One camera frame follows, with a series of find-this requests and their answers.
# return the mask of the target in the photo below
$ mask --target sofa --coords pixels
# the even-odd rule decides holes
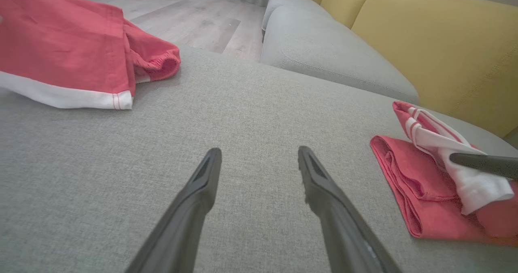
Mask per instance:
[[[419,103],[499,137],[518,127],[518,7],[270,0],[262,27],[262,63]]]
[[[195,272],[330,272],[305,204],[309,146],[404,273],[513,272],[518,248],[413,238],[370,149],[405,139],[394,98],[179,45],[132,110],[56,109],[0,90],[0,271],[123,272],[205,152],[222,150]],[[432,112],[492,155],[498,136]]]

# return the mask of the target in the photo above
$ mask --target light wood floor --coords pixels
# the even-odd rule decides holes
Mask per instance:
[[[240,0],[93,0],[120,7],[142,30],[187,44],[259,61],[264,7]]]

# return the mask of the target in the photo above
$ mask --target white stripe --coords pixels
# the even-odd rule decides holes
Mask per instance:
[[[64,88],[6,72],[0,72],[0,87],[56,108],[131,109],[133,104],[129,90],[112,94]]]

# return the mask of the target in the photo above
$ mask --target gray seat cushion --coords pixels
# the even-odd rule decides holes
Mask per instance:
[[[268,5],[266,6],[266,11],[264,12],[263,30],[266,30],[270,15],[274,12],[275,9],[282,5],[292,6],[300,11],[315,13],[322,17],[333,20],[331,14],[329,14],[323,7],[313,2],[312,0],[268,0]]]
[[[292,7],[270,17],[261,63],[418,103],[412,83],[350,29]]]
[[[194,272],[328,273],[297,149],[313,149],[405,272],[510,272],[518,249],[410,236],[369,146],[405,138],[394,99],[180,46],[133,110],[56,109],[0,90],[0,271],[121,273],[205,152],[218,193]],[[433,113],[492,155],[518,151]]]

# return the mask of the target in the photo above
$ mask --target red cloth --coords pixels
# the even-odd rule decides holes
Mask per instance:
[[[172,76],[179,49],[89,0],[0,0],[0,86],[62,108],[131,109],[135,83]]]
[[[414,237],[518,247],[518,182],[510,182],[512,199],[462,215],[455,183],[430,155],[410,142],[385,136],[375,136],[370,145]]]

